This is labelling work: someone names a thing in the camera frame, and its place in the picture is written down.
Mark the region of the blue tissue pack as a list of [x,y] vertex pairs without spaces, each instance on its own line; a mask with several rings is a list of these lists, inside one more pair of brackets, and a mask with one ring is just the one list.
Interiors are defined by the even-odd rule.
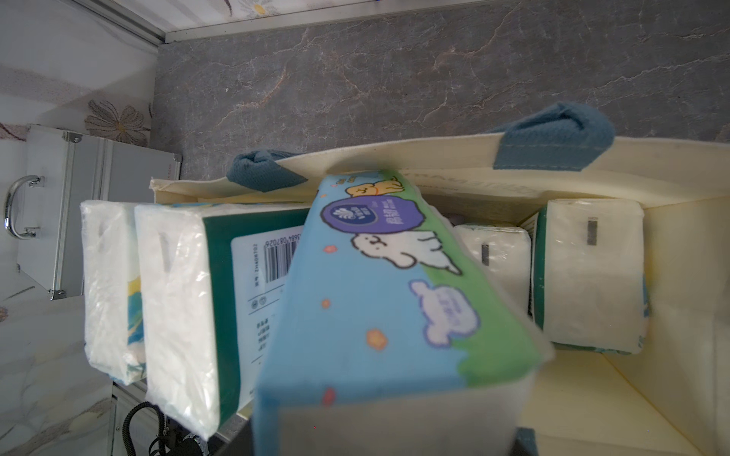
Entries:
[[255,389],[258,455],[507,455],[553,356],[395,171],[319,184]]

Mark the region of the purple tissue pack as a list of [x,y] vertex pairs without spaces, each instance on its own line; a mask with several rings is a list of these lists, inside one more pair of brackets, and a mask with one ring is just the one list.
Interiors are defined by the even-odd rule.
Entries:
[[532,272],[532,240],[528,232],[520,227],[478,224],[461,224],[454,230],[511,301],[528,313]]

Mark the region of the green barcode tissue pack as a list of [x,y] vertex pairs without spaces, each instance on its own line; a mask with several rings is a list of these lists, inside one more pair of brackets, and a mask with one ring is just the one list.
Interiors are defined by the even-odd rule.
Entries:
[[140,205],[148,400],[202,438],[253,399],[308,208]]
[[649,306],[644,210],[627,199],[553,199],[521,224],[532,239],[528,315],[553,344],[636,355]]

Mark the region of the elephant tissue pack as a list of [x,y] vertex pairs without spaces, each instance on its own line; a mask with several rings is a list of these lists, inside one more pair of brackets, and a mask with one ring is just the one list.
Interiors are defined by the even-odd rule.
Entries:
[[80,205],[85,352],[91,367],[123,385],[146,377],[135,207],[111,201]]

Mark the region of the cream canvas tote bag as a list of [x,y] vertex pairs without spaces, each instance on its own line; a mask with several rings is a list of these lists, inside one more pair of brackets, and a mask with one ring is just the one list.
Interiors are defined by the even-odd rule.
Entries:
[[304,207],[258,455],[725,455],[729,148],[556,104],[481,135],[303,155],[158,203]]

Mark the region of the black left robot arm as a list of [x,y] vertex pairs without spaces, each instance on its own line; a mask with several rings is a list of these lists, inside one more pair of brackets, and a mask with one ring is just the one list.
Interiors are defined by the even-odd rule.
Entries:
[[125,417],[121,433],[122,442],[125,448],[125,454],[135,456],[137,454],[135,444],[131,436],[131,424],[134,417],[141,411],[150,409],[157,417],[157,433],[155,438],[148,446],[148,455],[188,455],[188,456],[204,456],[209,455],[210,451],[207,442],[198,437],[182,437],[179,438],[169,427],[167,417],[161,409],[150,402],[142,402],[131,409]]

